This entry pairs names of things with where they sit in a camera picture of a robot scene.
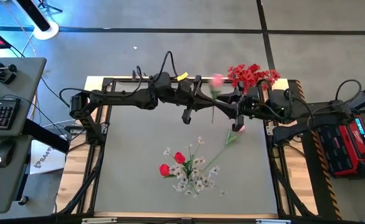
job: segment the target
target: yellow tape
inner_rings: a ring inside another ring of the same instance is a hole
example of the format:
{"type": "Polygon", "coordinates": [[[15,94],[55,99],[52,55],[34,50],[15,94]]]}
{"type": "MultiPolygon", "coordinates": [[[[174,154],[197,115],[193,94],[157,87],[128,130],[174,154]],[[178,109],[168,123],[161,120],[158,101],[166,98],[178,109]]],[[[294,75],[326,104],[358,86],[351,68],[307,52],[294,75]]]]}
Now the yellow tape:
{"type": "Polygon", "coordinates": [[[183,80],[183,79],[185,79],[187,77],[188,77],[188,73],[184,72],[184,74],[182,74],[182,75],[180,75],[180,76],[177,77],[177,81],[180,82],[181,80],[183,80]]]}

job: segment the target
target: white paper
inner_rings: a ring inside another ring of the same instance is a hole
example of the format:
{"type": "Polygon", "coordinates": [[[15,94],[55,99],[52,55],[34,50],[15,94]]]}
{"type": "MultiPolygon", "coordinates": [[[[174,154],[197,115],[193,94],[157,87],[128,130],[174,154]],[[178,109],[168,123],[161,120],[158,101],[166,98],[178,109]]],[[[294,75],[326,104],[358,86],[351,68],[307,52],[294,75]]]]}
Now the white paper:
{"type": "Polygon", "coordinates": [[[65,154],[39,141],[32,141],[31,174],[63,169],[65,154]]]}

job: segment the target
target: red flower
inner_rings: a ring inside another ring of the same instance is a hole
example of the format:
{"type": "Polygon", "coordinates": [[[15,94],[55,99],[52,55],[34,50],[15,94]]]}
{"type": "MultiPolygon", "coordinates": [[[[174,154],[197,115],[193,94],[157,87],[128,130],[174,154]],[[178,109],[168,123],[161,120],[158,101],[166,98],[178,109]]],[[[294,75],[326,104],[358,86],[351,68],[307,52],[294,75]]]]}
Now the red flower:
{"type": "Polygon", "coordinates": [[[170,175],[170,167],[167,164],[162,164],[159,167],[159,171],[160,171],[160,175],[162,175],[163,177],[170,175]]]}
{"type": "Polygon", "coordinates": [[[181,152],[177,152],[176,155],[174,155],[174,159],[179,164],[183,164],[185,162],[185,157],[181,154],[181,152]]]}
{"type": "Polygon", "coordinates": [[[270,82],[270,85],[273,85],[276,80],[281,78],[281,75],[275,71],[260,71],[260,66],[253,64],[245,69],[246,65],[238,65],[236,67],[229,67],[228,68],[228,79],[231,81],[231,85],[236,87],[239,82],[244,83],[244,93],[248,92],[250,87],[256,85],[256,83],[260,80],[265,78],[270,82]]]}

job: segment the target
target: concrete floor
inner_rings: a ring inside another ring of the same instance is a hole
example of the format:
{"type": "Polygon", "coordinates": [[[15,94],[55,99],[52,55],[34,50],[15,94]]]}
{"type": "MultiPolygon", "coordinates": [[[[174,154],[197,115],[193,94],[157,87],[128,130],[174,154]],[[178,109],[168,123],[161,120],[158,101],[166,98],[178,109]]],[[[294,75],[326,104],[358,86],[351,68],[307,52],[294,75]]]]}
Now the concrete floor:
{"type": "MultiPolygon", "coordinates": [[[[45,14],[63,27],[260,29],[256,0],[51,0],[63,13],[45,14]]],[[[24,26],[31,23],[12,2],[24,26]]],[[[365,30],[365,0],[263,0],[268,29],[365,30]]],[[[0,26],[17,26],[0,3],[0,26]]],[[[0,34],[18,49],[25,46],[23,32],[0,34]]],[[[179,73],[226,74],[229,65],[257,63],[268,67],[261,34],[160,34],[61,32],[50,40],[32,40],[38,56],[48,59],[44,78],[55,91],[82,88],[89,75],[129,75],[136,65],[147,74],[158,72],[163,56],[171,50],[179,73]]],[[[273,60],[283,78],[300,80],[306,100],[334,98],[338,85],[356,78],[365,88],[365,35],[270,35],[273,60]]],[[[28,46],[25,55],[33,57],[28,46]]],[[[0,57],[13,57],[0,50],[0,57]]],[[[341,98],[354,94],[342,89],[341,98]]],[[[42,110],[53,121],[70,119],[68,109],[44,85],[39,86],[42,110]]],[[[46,215],[52,212],[60,173],[32,176],[26,195],[30,203],[13,205],[0,218],[46,215]],[[45,188],[35,190],[38,184],[45,188]]],[[[365,180],[333,180],[344,219],[365,221],[365,180]]]]}

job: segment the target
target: wooden board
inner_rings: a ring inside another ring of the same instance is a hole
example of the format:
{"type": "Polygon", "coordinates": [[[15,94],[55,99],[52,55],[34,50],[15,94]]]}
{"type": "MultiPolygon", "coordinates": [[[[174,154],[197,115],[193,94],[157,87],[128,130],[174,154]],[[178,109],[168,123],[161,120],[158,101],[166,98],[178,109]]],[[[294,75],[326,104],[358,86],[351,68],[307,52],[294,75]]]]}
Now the wooden board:
{"type": "MultiPolygon", "coordinates": [[[[102,87],[102,80],[107,77],[87,77],[85,89],[86,90],[100,90],[102,87]]],[[[276,82],[274,88],[286,89],[288,88],[287,80],[281,79],[276,82]]],[[[105,120],[105,113],[107,108],[104,107],[103,114],[101,115],[101,122],[105,120]]],[[[96,116],[96,111],[92,114],[93,118],[96,116]]],[[[85,135],[82,134],[77,137],[70,145],[74,147],[85,140],[85,135]]],[[[292,146],[303,150],[301,144],[292,142],[292,146]]],[[[87,163],[88,156],[88,145],[79,147],[78,149],[70,152],[67,156],[67,162],[65,164],[64,174],[60,182],[58,196],[57,196],[57,207],[58,211],[65,208],[66,204],[72,199],[77,190],[80,188],[83,180],[83,174],[85,165],[87,163]]],[[[92,167],[97,161],[98,148],[95,150],[95,156],[93,159],[92,167]]],[[[288,164],[288,171],[290,176],[290,183],[294,191],[298,194],[302,202],[307,206],[307,208],[316,213],[316,205],[313,196],[313,191],[311,188],[310,176],[308,175],[308,170],[304,157],[302,157],[294,149],[286,147],[285,157],[288,164]]],[[[92,185],[87,190],[87,196],[85,199],[85,204],[83,212],[86,212],[88,205],[90,203],[90,198],[92,194],[92,185]]],[[[285,191],[282,190],[282,197],[285,197],[285,191]]],[[[284,209],[287,211],[287,203],[284,205],[284,209]]],[[[187,213],[128,213],[128,212],[98,212],[95,214],[97,217],[193,217],[193,218],[277,218],[274,214],[236,214],[236,215],[221,215],[221,214],[187,214],[187,213]]]]}
{"type": "MultiPolygon", "coordinates": [[[[289,88],[288,80],[279,79],[278,81],[275,82],[272,88],[273,90],[286,90],[287,88],[289,88]]],[[[290,124],[278,124],[278,125],[291,126],[294,124],[296,124],[296,121],[290,124]]],[[[290,145],[303,152],[303,146],[301,145],[301,143],[290,141],[290,145]]],[[[314,214],[318,214],[317,207],[315,204],[313,187],[311,186],[310,175],[308,174],[306,159],[303,157],[303,155],[301,155],[299,152],[297,152],[295,149],[289,146],[285,146],[283,150],[285,152],[285,160],[287,163],[289,181],[292,189],[296,192],[301,202],[305,204],[305,206],[309,211],[311,211],[314,214]]],[[[278,149],[276,148],[274,149],[274,156],[275,157],[279,156],[278,149]]],[[[280,160],[275,159],[275,161],[277,162],[278,167],[281,169],[280,160]]],[[[287,195],[282,185],[279,184],[279,186],[280,186],[283,209],[286,214],[289,214],[287,195]]],[[[297,210],[297,208],[296,208],[296,215],[300,215],[300,212],[297,210]]]]}

